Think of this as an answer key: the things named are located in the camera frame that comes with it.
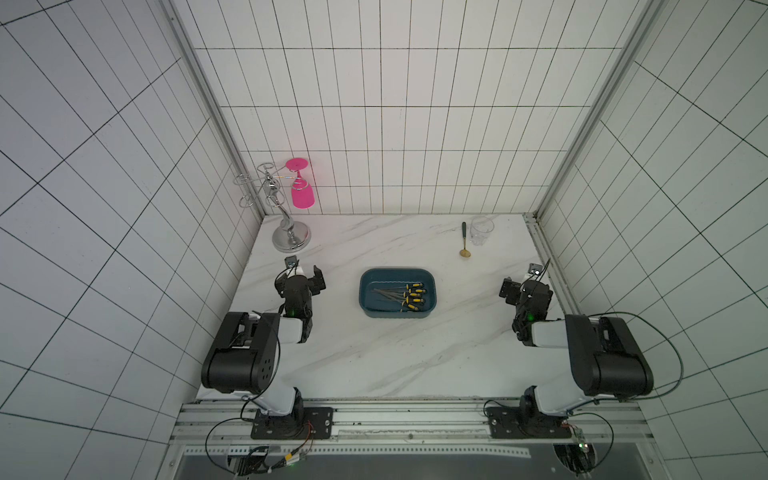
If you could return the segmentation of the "file tool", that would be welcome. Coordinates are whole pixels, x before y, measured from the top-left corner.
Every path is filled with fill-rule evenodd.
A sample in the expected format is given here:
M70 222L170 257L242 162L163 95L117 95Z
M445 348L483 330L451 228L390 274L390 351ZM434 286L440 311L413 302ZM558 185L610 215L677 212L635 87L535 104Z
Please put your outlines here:
M420 305L425 300L420 293L378 291L378 294L401 305Z
M414 290L374 289L374 292L395 301L409 300L409 301L414 301L416 303L421 303L424 298L424 295L426 294L426 291L423 289L414 289Z
M382 292L387 293L387 294L391 294L391 295L404 296L404 297L408 297L408 296L423 296L423 295L426 295L428 293L428 291L426 289L423 289L423 290L409 290L409 291L402 291L402 290L401 291L396 291L396 290L392 290L392 289L382 289Z
M423 290L424 288L425 288L424 284L419 282L406 283L403 285L397 285L397 286L391 287L392 290L396 290L396 291Z
M399 305L402 310L419 311L423 306L424 299L421 296L394 296L386 295L386 299Z
M395 312L418 312L421 306L421 298L408 296L385 296L384 300L388 309Z

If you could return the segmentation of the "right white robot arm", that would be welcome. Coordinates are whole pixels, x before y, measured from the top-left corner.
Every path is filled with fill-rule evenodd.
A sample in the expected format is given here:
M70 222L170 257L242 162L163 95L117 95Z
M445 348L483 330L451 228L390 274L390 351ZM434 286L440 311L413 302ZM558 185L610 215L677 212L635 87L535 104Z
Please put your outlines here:
M499 296L515 307L512 330L532 348L565 350L569 371L531 386L520 399L524 423L562 421L568 413L596 400L631 400L654 389L650 365L621 317L567 314L547 318L554 292L538 280L503 280Z

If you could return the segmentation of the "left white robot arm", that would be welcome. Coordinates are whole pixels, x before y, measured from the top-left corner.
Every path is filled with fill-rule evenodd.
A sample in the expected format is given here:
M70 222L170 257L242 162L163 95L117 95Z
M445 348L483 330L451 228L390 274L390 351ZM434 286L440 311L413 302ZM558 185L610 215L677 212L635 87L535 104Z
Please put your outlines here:
M312 300L326 289L322 270L310 276L296 258L275 279L283 304L275 312L230 311L222 321L201 369L201 385L221 394L249 393L258 419L301 422L300 391L277 379L282 347L304 344L313 328Z

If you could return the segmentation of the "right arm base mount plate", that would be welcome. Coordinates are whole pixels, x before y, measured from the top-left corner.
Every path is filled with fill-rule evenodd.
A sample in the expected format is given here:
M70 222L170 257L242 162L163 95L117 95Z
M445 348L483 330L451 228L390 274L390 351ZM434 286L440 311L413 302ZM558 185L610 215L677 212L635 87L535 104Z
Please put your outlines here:
M572 437L565 417L526 413L519 407L486 406L490 436L500 440L546 439L564 440Z

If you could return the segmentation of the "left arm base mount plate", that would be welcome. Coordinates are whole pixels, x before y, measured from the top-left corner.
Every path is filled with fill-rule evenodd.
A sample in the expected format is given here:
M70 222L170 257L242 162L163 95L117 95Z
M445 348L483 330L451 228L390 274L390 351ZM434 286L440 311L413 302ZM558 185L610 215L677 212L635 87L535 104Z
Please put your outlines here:
M331 437L331 407L302 407L285 416L257 413L252 421L253 440L325 440Z

